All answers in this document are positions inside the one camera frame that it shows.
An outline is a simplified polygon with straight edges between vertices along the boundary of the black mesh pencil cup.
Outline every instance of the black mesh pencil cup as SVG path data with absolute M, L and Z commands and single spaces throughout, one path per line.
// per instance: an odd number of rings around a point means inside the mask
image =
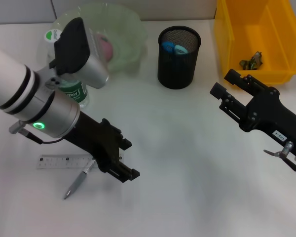
M 161 32 L 158 42 L 160 83 L 169 89 L 190 85 L 201 46 L 199 34 L 189 27 L 172 26 Z

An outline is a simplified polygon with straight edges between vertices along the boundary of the green led light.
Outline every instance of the green led light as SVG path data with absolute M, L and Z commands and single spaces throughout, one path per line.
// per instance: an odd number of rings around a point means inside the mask
M 37 128 L 37 129 L 44 129 L 45 128 L 45 124 L 41 123 L 41 122 L 35 122 L 33 123 L 33 127 Z

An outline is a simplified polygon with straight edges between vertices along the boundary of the black stripe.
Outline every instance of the black stripe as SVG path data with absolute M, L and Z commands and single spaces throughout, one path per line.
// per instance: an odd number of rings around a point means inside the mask
M 15 103 L 15 101 L 17 101 L 17 99 L 20 98 L 20 96 L 23 94 L 25 88 L 27 87 L 30 78 L 31 78 L 31 70 L 26 67 L 26 74 L 24 77 L 24 80 L 20 86 L 20 88 L 16 91 L 16 93 L 11 97 L 11 99 L 9 99 L 6 103 L 4 103 L 3 105 L 0 105 L 0 109 L 1 110 L 5 110 L 7 108 L 9 108 L 11 105 L 13 105 Z
M 48 100 L 46 101 L 46 104 L 44 105 L 44 107 L 41 109 L 41 111 L 35 115 L 32 119 L 27 120 L 27 121 L 23 121 L 24 123 L 33 123 L 36 122 L 37 120 L 39 120 L 49 109 L 51 103 L 53 102 L 55 97 L 55 92 L 53 92 L 50 97 L 48 98 Z
M 39 76 L 38 76 L 37 73 L 34 73 L 34 85 L 33 85 L 32 89 L 31 89 L 29 95 L 14 110 L 11 110 L 11 111 L 6 112 L 6 113 L 9 114 L 9 115 L 14 115 L 14 114 L 17 114 L 18 112 L 22 111 L 29 104 L 29 102 L 32 100 L 32 98 L 36 94 L 36 92 L 38 90 L 38 86 L 39 86 Z

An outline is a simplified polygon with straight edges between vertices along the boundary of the blue object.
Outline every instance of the blue object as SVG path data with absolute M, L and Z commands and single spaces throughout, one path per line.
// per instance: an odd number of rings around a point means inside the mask
M 161 46 L 163 47 L 164 50 L 166 50 L 168 53 L 173 53 L 174 52 L 174 48 L 175 45 L 172 42 L 163 42 L 161 44 Z
M 174 47 L 174 53 L 176 55 L 187 54 L 188 50 L 186 48 L 182 47 L 181 45 L 176 45 Z

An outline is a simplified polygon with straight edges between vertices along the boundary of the bottle label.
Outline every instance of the bottle label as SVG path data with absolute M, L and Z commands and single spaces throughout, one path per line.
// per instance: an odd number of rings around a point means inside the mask
M 87 86 L 81 82 L 69 87 L 60 87 L 59 89 L 78 103 L 83 101 L 88 94 Z

